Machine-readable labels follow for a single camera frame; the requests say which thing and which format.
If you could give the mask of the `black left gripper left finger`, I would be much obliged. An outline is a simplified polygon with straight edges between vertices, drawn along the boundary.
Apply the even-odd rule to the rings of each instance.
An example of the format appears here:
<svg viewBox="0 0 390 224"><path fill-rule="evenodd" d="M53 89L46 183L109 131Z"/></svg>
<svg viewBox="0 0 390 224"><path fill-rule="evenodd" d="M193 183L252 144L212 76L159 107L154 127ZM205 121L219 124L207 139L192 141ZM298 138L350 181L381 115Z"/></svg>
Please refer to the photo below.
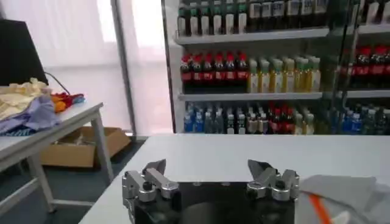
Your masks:
<svg viewBox="0 0 390 224"><path fill-rule="evenodd" d="M164 176L166 160L149 162L141 172L126 171L122 176L122 202L131 210L136 200L151 203L157 195L171 200L179 192L179 183Z"/></svg>

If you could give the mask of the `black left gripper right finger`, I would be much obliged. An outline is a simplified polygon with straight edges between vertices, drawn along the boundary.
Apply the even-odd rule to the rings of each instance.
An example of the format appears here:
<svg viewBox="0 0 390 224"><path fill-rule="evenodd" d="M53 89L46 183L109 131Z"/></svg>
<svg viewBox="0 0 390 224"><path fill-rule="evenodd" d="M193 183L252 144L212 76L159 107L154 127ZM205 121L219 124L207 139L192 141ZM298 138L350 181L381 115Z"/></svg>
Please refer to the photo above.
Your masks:
<svg viewBox="0 0 390 224"><path fill-rule="evenodd" d="M253 180L246 184L247 196L252 200L271 198L276 201L292 201L299 197L300 177L295 170L280 173L267 162L249 159L248 168Z"/></svg>

